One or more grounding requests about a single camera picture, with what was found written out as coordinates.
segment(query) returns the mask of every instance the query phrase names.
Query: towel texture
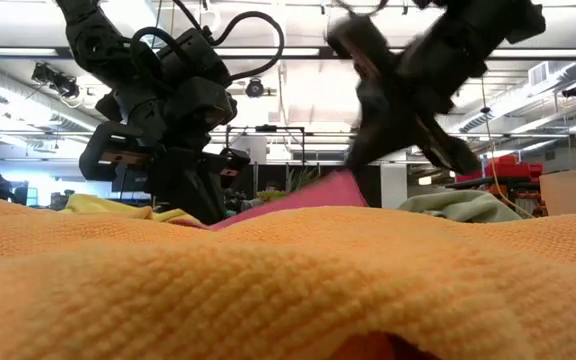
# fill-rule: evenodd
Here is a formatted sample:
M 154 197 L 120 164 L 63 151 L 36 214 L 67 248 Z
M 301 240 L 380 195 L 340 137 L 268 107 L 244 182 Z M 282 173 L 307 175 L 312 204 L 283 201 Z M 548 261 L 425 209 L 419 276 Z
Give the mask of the towel texture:
M 413 196 L 399 210 L 442 217 L 454 221 L 492 223 L 521 220 L 516 212 L 493 194 L 477 190 L 447 191 Z
M 0 359 L 392 358 L 379 334 L 576 360 L 576 215 L 327 207 L 206 231 L 0 201 Z
M 155 213 L 150 206 L 136 208 L 116 201 L 106 200 L 94 195 L 73 194 L 68 198 L 62 213 L 112 213 L 134 219 L 148 219 L 161 222 L 188 221 L 199 223 L 192 215 L 181 209 Z

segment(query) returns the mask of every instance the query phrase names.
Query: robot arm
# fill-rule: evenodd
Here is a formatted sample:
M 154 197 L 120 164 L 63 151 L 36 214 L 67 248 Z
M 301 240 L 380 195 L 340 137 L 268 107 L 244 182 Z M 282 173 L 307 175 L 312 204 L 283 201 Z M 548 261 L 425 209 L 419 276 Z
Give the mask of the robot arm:
M 329 45 L 354 60 L 362 79 L 357 89 L 362 124 L 347 166 L 356 169 L 417 145 L 435 166 L 475 171 L 480 166 L 477 157 L 463 140 L 448 136 L 435 116 L 452 109 L 452 94 L 468 78 L 483 76 L 485 59 L 504 39 L 515 43 L 545 31 L 541 6 L 530 0 L 414 2 L 421 9 L 431 2 L 447 9 L 401 54 L 388 50 L 369 15 L 355 15 L 347 5 L 349 18 L 328 34 Z
M 160 204 L 214 224 L 225 217 L 221 184 L 232 182 L 250 159 L 233 149 L 220 155 L 204 153 L 208 133 L 237 114 L 236 101 L 226 88 L 233 80 L 271 68 L 281 57 L 284 35 L 270 16 L 251 11 L 236 16 L 213 40 L 180 0 L 173 1 L 194 28 L 173 39 L 149 27 L 128 39 L 105 17 L 97 0 L 57 0 L 77 64 L 112 89 L 96 105 L 111 121 L 97 127 L 79 168 L 88 180 L 112 181 L 118 166 L 127 169 L 124 176 L 129 171 L 145 175 L 143 190 Z M 239 21 L 251 17 L 279 32 L 279 51 L 261 68 L 230 75 L 213 46 Z M 157 36 L 166 47 L 155 54 L 141 41 L 146 35 Z
M 73 57 L 82 69 L 111 89 L 138 75 L 130 56 L 130 39 L 106 18 L 98 0 L 56 2 L 66 20 L 66 37 Z M 140 50 L 152 54 L 146 44 L 142 43 Z

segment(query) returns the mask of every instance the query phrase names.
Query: orange cloth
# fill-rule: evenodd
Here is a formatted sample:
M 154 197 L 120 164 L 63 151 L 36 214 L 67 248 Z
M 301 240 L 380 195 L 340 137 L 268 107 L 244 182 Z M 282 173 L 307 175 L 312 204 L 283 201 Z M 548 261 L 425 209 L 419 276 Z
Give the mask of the orange cloth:
M 576 360 L 576 215 L 331 207 L 211 232 L 0 201 L 0 359 L 392 358 L 384 334 Z

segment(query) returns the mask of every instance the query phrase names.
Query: ventilation duct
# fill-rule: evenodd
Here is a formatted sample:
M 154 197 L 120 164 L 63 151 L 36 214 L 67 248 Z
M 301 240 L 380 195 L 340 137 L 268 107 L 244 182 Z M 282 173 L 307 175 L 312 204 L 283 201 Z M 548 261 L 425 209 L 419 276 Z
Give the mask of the ventilation duct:
M 482 114 L 480 111 L 472 113 L 467 120 L 462 121 L 460 132 L 468 132 L 486 121 L 496 120 L 535 101 L 541 100 L 548 94 L 564 90 L 576 82 L 576 62 L 563 65 L 562 62 L 546 61 L 528 71 L 528 81 L 516 88 L 496 97 L 489 105 L 490 112 Z
M 20 99 L 31 102 L 37 108 L 49 111 L 55 120 L 62 123 L 60 126 L 64 128 L 73 129 L 78 126 L 79 129 L 93 131 L 100 124 L 99 120 L 79 110 L 71 109 L 61 101 L 44 95 L 0 73 L 0 102 L 2 102 L 2 99 L 7 99 L 8 101 Z

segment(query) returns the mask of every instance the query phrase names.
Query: black cable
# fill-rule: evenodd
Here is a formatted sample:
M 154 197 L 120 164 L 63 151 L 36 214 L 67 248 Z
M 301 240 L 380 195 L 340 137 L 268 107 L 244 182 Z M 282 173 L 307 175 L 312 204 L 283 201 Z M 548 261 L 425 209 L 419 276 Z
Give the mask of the black cable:
M 357 15 L 355 14 L 355 12 L 352 10 L 352 6 L 349 5 L 348 3 L 346 3 L 345 1 L 342 0 L 335 0 L 337 2 L 337 4 L 339 4 L 339 6 L 341 6 L 344 10 L 348 11 L 350 13 L 350 15 Z M 375 8 L 375 10 L 369 12 L 368 14 L 361 14 L 362 16 L 372 16 L 374 14 L 376 14 L 377 12 L 383 10 L 386 5 L 388 5 L 388 2 L 390 0 L 379 0 L 379 4 L 377 4 L 377 7 Z
M 139 44 L 142 37 L 145 35 L 154 35 L 160 38 L 163 42 L 166 43 L 170 47 L 170 49 L 177 55 L 179 58 L 184 58 L 185 55 L 179 47 L 179 44 L 175 42 L 175 39 L 172 38 L 167 32 L 162 29 L 155 28 L 155 27 L 146 27 L 141 30 L 138 30 L 135 35 L 130 39 L 130 58 L 132 59 L 132 63 L 137 69 L 140 76 L 144 78 L 150 85 L 159 89 L 161 91 L 172 93 L 175 90 L 168 84 L 162 82 L 161 80 L 157 79 L 155 75 L 146 67 L 143 63 L 141 57 L 139 57 Z
M 159 8 L 157 9 L 157 21 L 155 21 L 155 27 L 158 28 L 159 27 L 159 17 L 161 16 L 161 6 L 163 5 L 164 1 L 163 0 L 159 0 Z M 152 37 L 152 42 L 150 43 L 150 47 L 154 48 L 155 47 L 155 37 Z
M 43 83 L 41 84 L 41 86 L 39 86 L 38 88 L 36 88 L 35 90 L 33 90 L 33 92 L 30 93 L 30 95 L 26 96 L 26 98 L 24 100 L 28 100 L 30 99 L 33 95 L 35 95 L 39 90 L 41 90 L 41 88 L 43 88 L 44 86 L 46 86 L 47 83 Z
M 121 187 L 119 188 L 119 201 L 121 201 L 121 199 L 124 196 L 124 186 L 126 185 L 126 174 L 128 174 L 128 165 L 126 165 L 126 167 L 124 168 L 124 175 L 121 179 Z
M 192 26 L 195 29 L 201 31 L 201 24 L 199 24 L 199 22 L 197 22 L 197 19 L 195 19 L 195 17 L 192 16 L 192 13 L 190 12 L 190 10 L 188 10 L 186 5 L 184 5 L 184 3 L 181 2 L 181 0 L 172 0 L 172 2 L 177 4 L 177 6 L 179 6 L 179 8 L 181 9 L 181 11 L 183 11 L 184 15 L 186 15 L 186 17 L 188 18 L 188 21 L 190 21 Z
M 279 46 L 277 47 L 277 53 L 272 57 L 272 59 L 270 59 L 269 62 L 267 62 L 266 64 L 264 64 L 263 66 L 261 66 L 257 69 L 248 70 L 248 71 L 241 72 L 239 74 L 231 75 L 230 81 L 248 78 L 248 77 L 256 76 L 256 75 L 263 73 L 264 71 L 273 67 L 281 59 L 281 54 L 283 54 L 283 52 L 284 52 L 284 47 L 286 45 L 286 39 L 284 37 L 284 32 L 281 30 L 281 26 L 279 26 L 279 24 L 275 21 L 275 19 L 273 19 L 270 15 L 262 13 L 260 11 L 247 11 L 245 13 L 241 13 L 241 14 L 235 16 L 228 23 L 228 26 L 226 26 L 226 29 L 224 30 L 223 34 L 221 34 L 221 36 L 219 38 L 217 38 L 217 40 L 212 41 L 210 45 L 212 45 L 212 46 L 221 45 L 226 40 L 228 35 L 230 35 L 230 32 L 232 32 L 232 29 L 234 29 L 235 26 L 240 21 L 242 21 L 244 19 L 249 19 L 249 18 L 259 18 L 261 20 L 264 20 L 268 24 L 270 24 L 275 30 L 277 30 L 277 34 L 279 35 Z

